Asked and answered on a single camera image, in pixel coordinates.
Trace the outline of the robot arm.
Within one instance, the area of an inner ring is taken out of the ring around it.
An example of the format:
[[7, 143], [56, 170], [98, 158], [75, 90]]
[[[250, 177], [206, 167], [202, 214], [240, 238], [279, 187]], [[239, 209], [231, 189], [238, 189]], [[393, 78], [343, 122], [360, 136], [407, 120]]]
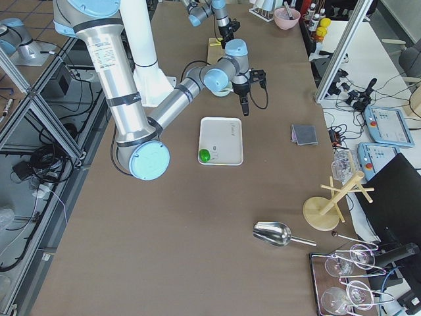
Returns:
[[55, 1], [58, 33], [82, 40], [99, 77], [118, 137], [114, 152], [127, 173], [154, 180], [168, 168], [170, 153], [162, 131], [200, 94], [232, 86], [241, 110], [249, 114], [247, 44], [234, 36], [239, 23], [224, 1], [186, 2], [189, 21], [198, 26], [214, 16], [224, 55], [214, 65], [195, 67], [173, 86], [160, 69], [145, 1]]
[[231, 19], [224, 0], [212, 0], [200, 3], [198, 1], [181, 1], [188, 13], [189, 21], [193, 27], [200, 26], [207, 18], [214, 17], [220, 32], [221, 46], [233, 40], [234, 33], [240, 28], [240, 22]]

